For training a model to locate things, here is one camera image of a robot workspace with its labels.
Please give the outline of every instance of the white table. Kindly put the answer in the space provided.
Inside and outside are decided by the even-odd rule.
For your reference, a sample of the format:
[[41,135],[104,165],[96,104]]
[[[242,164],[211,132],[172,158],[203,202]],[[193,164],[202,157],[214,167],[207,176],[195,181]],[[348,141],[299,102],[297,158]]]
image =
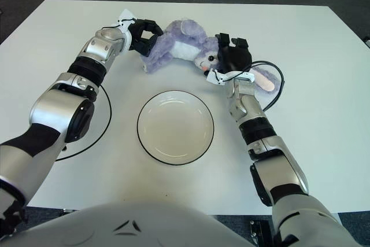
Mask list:
[[[0,141],[28,128],[35,100],[68,69],[94,32],[114,22],[124,8],[162,28],[186,17],[209,35],[246,38],[254,60],[272,61],[286,76],[285,91],[267,116],[306,173],[310,193],[332,212],[370,209],[370,50],[328,7],[44,1],[0,45]],[[182,74],[175,77],[174,71]],[[208,214],[271,213],[256,194],[251,161],[228,114],[223,88],[205,82],[195,66],[174,62],[147,75],[131,51],[116,59],[103,85],[113,105],[106,135],[89,151],[55,163],[30,205],[82,209],[159,198]],[[200,97],[215,124],[206,154],[177,167],[151,158],[136,134],[142,105],[176,89]],[[95,111],[86,137],[69,144],[63,155],[101,133],[108,119],[102,93]]]

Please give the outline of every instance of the black wire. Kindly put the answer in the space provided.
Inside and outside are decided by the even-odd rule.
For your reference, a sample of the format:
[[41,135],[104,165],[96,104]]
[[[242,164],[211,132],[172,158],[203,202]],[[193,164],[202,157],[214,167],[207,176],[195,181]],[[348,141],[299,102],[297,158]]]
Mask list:
[[245,67],[244,69],[243,69],[243,71],[242,72],[240,72],[239,74],[237,74],[237,75],[235,75],[235,76],[233,76],[232,78],[229,78],[229,79],[227,79],[227,80],[224,80],[224,82],[226,82],[226,81],[230,81],[230,80],[232,80],[232,79],[234,79],[234,78],[236,78],[236,77],[238,77],[239,75],[241,75],[241,74],[243,74],[244,72],[246,72],[246,71],[248,71],[248,70],[250,70],[250,69],[252,69],[252,68],[254,68],[254,67],[256,67],[256,66],[260,66],[260,65],[269,65],[269,66],[271,66],[271,67],[273,67],[273,68],[275,68],[277,71],[278,71],[278,73],[279,73],[279,75],[280,75],[280,78],[281,78],[281,84],[280,84],[280,88],[279,88],[279,91],[277,92],[277,95],[275,96],[275,98],[273,98],[273,100],[263,109],[264,110],[264,112],[266,112],[268,109],[270,109],[277,101],[278,101],[278,99],[280,98],[280,96],[281,96],[281,94],[282,94],[282,92],[283,92],[283,87],[284,87],[284,84],[285,84],[285,80],[284,80],[284,75],[283,75],[283,72],[279,69],[279,67],[278,66],[276,66],[274,63],[271,63],[271,62],[269,62],[269,61],[255,61],[255,62],[253,62],[251,65],[249,65],[249,66],[247,66],[247,67]]
[[214,69],[212,69],[212,72],[214,72],[214,76],[216,77],[217,81],[220,81],[219,77],[217,76],[217,72]]
[[[132,19],[124,19],[124,20],[121,20],[121,22],[123,22],[123,21],[130,21],[130,20],[135,21],[135,18],[132,18]],[[116,26],[104,26],[104,27],[102,27],[102,29],[107,29],[107,28],[116,28],[116,27],[118,27],[118,26],[120,26],[120,25],[121,25],[121,24],[116,25]]]
[[73,157],[73,156],[77,156],[78,154],[80,154],[80,153],[83,153],[84,151],[86,151],[86,150],[89,150],[89,148],[91,148],[92,146],[94,146],[102,137],[103,137],[103,135],[104,135],[104,133],[106,132],[106,130],[108,129],[108,127],[109,127],[109,125],[110,125],[110,121],[111,121],[111,119],[112,119],[112,104],[110,103],[110,99],[109,99],[109,96],[108,96],[108,93],[105,91],[105,89],[104,89],[104,87],[102,86],[102,85],[100,85],[100,87],[102,87],[102,89],[103,89],[103,91],[104,91],[104,93],[105,93],[105,95],[106,95],[106,99],[108,100],[108,104],[109,104],[109,120],[108,120],[108,123],[106,124],[106,127],[105,127],[105,129],[104,129],[104,131],[103,131],[103,133],[98,137],[98,139],[96,139],[90,146],[88,146],[88,147],[86,147],[86,148],[84,148],[83,150],[81,150],[81,151],[79,151],[79,152],[77,152],[77,153],[74,153],[74,154],[72,154],[72,155],[70,155],[70,156],[66,156],[66,157],[62,157],[62,158],[58,158],[58,159],[56,159],[56,161],[61,161],[61,160],[65,160],[65,159],[68,159],[68,158],[71,158],[71,157]]

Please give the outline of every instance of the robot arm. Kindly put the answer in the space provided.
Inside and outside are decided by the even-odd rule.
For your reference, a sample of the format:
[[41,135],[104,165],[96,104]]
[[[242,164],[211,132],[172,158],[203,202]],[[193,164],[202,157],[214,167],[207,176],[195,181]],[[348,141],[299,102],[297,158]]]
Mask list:
[[[142,39],[143,30],[154,35]],[[131,49],[148,56],[161,34],[154,21],[137,20],[130,11],[123,11],[117,23],[96,32],[68,71],[35,102],[29,129],[0,145],[0,238],[22,221],[23,207],[66,144],[88,131],[99,86],[114,59]]]
[[[219,60],[228,62],[224,53],[219,53]],[[304,173],[254,96],[253,75],[246,72],[225,85],[229,112],[254,161],[250,172],[257,193],[265,205],[272,206],[275,244],[359,246],[326,207],[309,195]]]

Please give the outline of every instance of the purple plush toy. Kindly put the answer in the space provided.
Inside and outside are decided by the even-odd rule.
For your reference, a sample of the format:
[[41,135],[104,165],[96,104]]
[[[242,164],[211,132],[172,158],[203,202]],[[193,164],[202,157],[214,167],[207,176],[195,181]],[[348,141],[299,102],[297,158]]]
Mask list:
[[[148,57],[142,56],[144,70],[156,71],[173,58],[192,61],[202,71],[216,68],[219,43],[216,37],[208,37],[194,20],[175,20],[159,36]],[[268,94],[278,91],[280,80],[260,67],[250,70],[255,76],[258,89]]]

